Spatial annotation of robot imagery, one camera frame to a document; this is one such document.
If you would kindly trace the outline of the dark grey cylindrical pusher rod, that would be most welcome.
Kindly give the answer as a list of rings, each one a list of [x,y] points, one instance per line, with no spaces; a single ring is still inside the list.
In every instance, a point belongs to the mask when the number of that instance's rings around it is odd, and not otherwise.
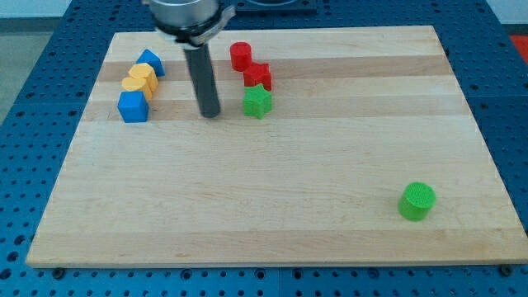
[[[184,55],[200,114],[205,118],[215,118],[220,114],[221,106],[209,47],[188,47],[184,49]]]

